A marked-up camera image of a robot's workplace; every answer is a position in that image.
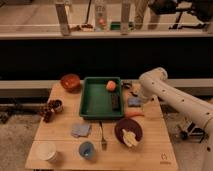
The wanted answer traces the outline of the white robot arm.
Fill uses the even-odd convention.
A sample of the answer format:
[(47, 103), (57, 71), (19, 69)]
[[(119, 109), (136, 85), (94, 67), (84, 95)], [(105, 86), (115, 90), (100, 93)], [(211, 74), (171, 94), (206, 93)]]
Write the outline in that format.
[(208, 135), (202, 171), (213, 171), (213, 105), (168, 85), (167, 78), (162, 67), (141, 74), (141, 100), (146, 103), (156, 95), (201, 128)]

